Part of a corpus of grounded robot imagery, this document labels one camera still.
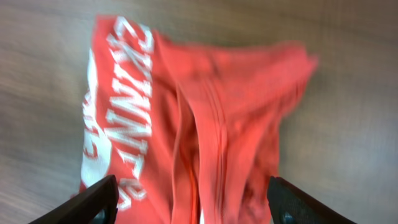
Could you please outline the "red t-shirt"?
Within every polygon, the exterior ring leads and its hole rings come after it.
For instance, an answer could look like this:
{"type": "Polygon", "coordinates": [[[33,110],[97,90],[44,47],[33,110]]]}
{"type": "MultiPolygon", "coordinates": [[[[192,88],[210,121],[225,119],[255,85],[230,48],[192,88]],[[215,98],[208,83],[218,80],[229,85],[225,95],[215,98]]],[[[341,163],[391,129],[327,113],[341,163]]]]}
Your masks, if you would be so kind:
{"type": "Polygon", "coordinates": [[[317,68],[298,42],[175,44],[95,19],[80,188],[114,175],[117,223],[269,223],[279,126],[317,68]]]}

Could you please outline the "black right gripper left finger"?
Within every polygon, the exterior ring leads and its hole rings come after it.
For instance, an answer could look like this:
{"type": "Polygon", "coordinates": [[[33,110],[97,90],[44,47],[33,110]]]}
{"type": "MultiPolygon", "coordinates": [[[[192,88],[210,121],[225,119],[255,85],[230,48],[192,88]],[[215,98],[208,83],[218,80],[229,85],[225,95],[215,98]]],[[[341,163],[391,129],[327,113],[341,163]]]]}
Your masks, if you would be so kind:
{"type": "Polygon", "coordinates": [[[29,224],[114,224],[118,200],[116,177],[108,175],[29,224]]]}

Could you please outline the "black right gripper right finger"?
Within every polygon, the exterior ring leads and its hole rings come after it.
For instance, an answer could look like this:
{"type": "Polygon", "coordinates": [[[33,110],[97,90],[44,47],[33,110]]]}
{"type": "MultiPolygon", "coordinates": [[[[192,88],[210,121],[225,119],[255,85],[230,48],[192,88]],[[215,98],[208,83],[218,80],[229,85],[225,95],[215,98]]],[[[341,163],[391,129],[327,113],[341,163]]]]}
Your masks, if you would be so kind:
{"type": "Polygon", "coordinates": [[[274,224],[355,224],[281,177],[271,177],[267,199],[274,224]]]}

